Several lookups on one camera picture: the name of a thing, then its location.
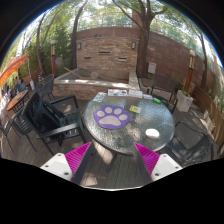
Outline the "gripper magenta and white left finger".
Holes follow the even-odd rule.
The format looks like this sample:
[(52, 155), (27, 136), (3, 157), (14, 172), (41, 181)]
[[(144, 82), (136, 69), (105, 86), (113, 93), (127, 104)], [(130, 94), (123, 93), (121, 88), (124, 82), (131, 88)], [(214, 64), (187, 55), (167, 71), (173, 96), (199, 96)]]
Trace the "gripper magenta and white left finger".
[(91, 153), (92, 145), (88, 142), (66, 154), (55, 154), (41, 169), (79, 185)]

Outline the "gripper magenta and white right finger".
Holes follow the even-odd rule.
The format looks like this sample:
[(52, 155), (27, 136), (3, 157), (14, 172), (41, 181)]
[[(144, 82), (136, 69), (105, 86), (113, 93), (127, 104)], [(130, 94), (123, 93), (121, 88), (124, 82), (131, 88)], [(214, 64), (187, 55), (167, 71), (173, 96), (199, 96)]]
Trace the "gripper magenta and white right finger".
[(149, 184), (182, 169), (168, 154), (158, 154), (136, 142), (133, 146), (133, 155), (144, 184)]

